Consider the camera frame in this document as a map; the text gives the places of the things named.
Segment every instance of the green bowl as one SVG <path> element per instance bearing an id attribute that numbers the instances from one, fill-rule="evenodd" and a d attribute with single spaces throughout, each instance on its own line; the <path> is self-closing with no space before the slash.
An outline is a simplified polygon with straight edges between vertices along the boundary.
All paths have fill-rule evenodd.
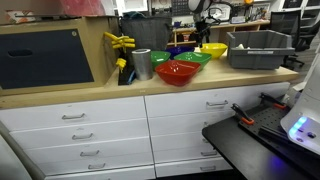
<path id="1" fill-rule="evenodd" d="M 204 68 L 204 66 L 211 60 L 211 54 L 198 53 L 198 52 L 185 52 L 175 56 L 174 59 L 200 63 L 201 67 L 199 71 L 201 71 Z"/>
<path id="2" fill-rule="evenodd" d="M 170 58 L 170 55 L 171 54 L 169 52 L 151 51 L 151 62 L 153 71 L 155 71 L 155 68 L 160 64 L 167 62 Z"/>

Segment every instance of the floor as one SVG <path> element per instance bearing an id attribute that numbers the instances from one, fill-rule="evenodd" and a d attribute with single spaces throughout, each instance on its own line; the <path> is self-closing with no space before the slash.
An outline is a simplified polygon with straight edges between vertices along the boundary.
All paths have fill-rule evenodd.
<path id="1" fill-rule="evenodd" d="M 296 53 L 298 55 L 298 60 L 303 61 L 306 64 L 302 68 L 295 66 L 296 68 L 294 69 L 294 71 L 299 72 L 299 78 L 292 81 L 291 82 L 292 85 L 300 83 L 304 80 L 305 76 L 307 75 L 307 73 L 309 71 L 309 68 L 311 67 L 312 61 L 315 57 L 315 51 L 316 51 L 319 43 L 320 43 L 320 39 L 317 36 L 312 41 L 310 49 L 303 51 L 303 52 Z M 214 179 L 214 180 L 243 180 L 245 178 L 235 170 L 159 178 L 159 180 L 212 180 L 212 179 Z"/>

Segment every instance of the metal cup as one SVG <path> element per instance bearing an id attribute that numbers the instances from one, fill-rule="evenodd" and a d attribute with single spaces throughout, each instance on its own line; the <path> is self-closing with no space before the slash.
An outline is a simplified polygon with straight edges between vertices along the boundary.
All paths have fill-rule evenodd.
<path id="1" fill-rule="evenodd" d="M 137 79 L 140 81 L 152 79 L 151 50 L 137 49 L 132 51 L 132 57 Z"/>

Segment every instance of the black table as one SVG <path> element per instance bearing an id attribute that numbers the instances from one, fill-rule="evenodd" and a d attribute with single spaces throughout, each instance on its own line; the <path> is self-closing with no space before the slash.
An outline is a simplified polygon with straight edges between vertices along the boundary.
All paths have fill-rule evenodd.
<path id="1" fill-rule="evenodd" d="M 229 118 L 202 130 L 203 136 L 217 151 L 249 180 L 312 179 L 299 167 L 280 158 L 238 126 L 237 118 Z"/>

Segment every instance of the blue bowl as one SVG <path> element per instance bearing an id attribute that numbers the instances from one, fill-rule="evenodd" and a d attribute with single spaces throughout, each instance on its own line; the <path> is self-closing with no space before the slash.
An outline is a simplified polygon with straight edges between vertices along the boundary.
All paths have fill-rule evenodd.
<path id="1" fill-rule="evenodd" d="M 174 59 L 176 55 L 179 55 L 184 52 L 193 52 L 194 47 L 188 47 L 188 46 L 177 46 L 166 49 L 167 52 L 171 53 L 170 59 Z"/>

